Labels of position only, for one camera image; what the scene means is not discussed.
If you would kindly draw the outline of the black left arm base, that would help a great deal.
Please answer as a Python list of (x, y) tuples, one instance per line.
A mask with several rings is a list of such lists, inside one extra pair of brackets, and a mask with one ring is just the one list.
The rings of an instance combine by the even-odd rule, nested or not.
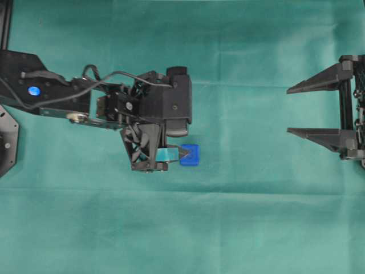
[(1, 177), (4, 176), (17, 162), (17, 148), (19, 124), (17, 121), (1, 106)]

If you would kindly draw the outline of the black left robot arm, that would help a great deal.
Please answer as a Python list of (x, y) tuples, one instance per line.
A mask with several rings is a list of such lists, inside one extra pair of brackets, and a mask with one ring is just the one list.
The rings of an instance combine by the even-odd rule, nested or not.
[(38, 116), (119, 130), (134, 171), (166, 171), (189, 155), (168, 138), (185, 137), (192, 122), (192, 82), (186, 67), (133, 76), (131, 85), (111, 83), (95, 65), (66, 80), (37, 55), (1, 51), (1, 103)]

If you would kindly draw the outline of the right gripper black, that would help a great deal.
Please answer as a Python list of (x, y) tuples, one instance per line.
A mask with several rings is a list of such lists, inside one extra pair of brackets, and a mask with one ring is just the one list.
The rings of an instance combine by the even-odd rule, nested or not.
[(287, 132), (326, 147), (344, 151), (342, 159), (364, 168), (364, 55), (343, 55), (340, 63), (289, 88), (288, 94), (339, 90), (341, 129), (288, 128)]

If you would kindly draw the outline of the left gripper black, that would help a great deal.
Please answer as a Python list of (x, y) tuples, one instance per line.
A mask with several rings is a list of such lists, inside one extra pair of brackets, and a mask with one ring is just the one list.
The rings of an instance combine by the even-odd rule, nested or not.
[(167, 145), (167, 136), (188, 135), (187, 119), (163, 118), (163, 94), (173, 90), (172, 77), (172, 71), (150, 71), (133, 77), (132, 86), (98, 86), (105, 95), (97, 99), (96, 125), (120, 131), (134, 171), (167, 171), (169, 163), (190, 155), (187, 148)]

